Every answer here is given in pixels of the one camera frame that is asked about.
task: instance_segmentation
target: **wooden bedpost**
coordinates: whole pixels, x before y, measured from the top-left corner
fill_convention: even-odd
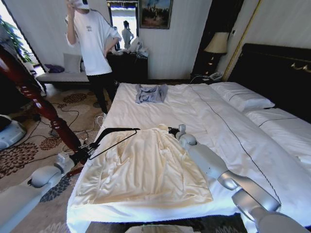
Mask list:
[[[78,137],[67,123],[58,117],[53,105],[41,96],[41,90],[33,83],[33,78],[26,68],[2,46],[0,46],[0,72],[20,87],[21,93],[35,103],[39,113],[51,121],[52,128],[58,132],[63,142],[73,151],[77,151],[81,145]]]

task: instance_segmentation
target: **framed painting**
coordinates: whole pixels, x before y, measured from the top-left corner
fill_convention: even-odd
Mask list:
[[[173,0],[140,0],[140,27],[169,29]]]

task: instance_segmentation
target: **floral rug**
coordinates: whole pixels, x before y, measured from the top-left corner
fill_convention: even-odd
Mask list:
[[[64,119],[77,136],[93,142],[102,123],[102,117],[94,121],[102,111],[96,102],[95,95],[87,86],[74,88],[68,86],[56,88],[47,85],[46,99],[53,103],[58,115]],[[27,129],[27,134],[12,148],[0,151],[0,192],[24,181],[39,167],[52,165],[56,154],[67,151],[62,140],[51,133],[50,122],[42,117],[30,103],[18,113],[10,116]],[[15,227],[14,233],[66,233],[67,202],[79,174],[64,176],[60,183],[42,197],[40,203]],[[87,232],[123,233],[131,226],[144,223],[92,223]],[[161,222],[161,224],[192,226],[202,233],[244,233],[246,232],[239,214],[232,216],[207,216],[194,219]]]

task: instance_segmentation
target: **white wall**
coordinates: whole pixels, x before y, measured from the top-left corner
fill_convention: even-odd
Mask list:
[[[64,64],[63,53],[80,54],[67,45],[64,0],[4,0],[43,64]],[[110,22],[106,0],[88,0]]]
[[[149,79],[190,77],[211,0],[174,0],[169,30],[139,29],[148,47]]]
[[[253,14],[254,9],[257,6],[258,1],[259,0],[244,0],[244,4],[242,5],[238,18],[232,29],[232,31],[235,30],[235,34],[233,35],[231,33],[229,36],[227,54],[221,57],[217,66],[217,72],[225,72],[225,69],[227,68],[230,59],[233,56],[233,53],[243,35],[243,32],[245,31],[245,28]]]
[[[250,7],[240,12],[240,17],[250,14],[257,0],[245,0],[244,4]],[[236,22],[235,28],[241,28],[241,21]],[[243,40],[243,43],[267,44],[299,48],[311,48],[311,0],[262,0],[261,5],[255,15],[249,31]],[[228,53],[219,63],[218,70],[224,71],[231,58]],[[234,67],[238,56],[230,67],[230,72]]]
[[[80,54],[67,45],[64,0],[5,0],[43,64],[63,65],[63,53]],[[88,0],[110,22],[106,0]],[[149,78],[189,78],[211,0],[174,0],[169,30],[140,29],[149,48]]]

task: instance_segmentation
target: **bed frame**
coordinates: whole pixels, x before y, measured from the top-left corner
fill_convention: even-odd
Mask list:
[[[311,49],[245,44],[228,81],[311,123]]]

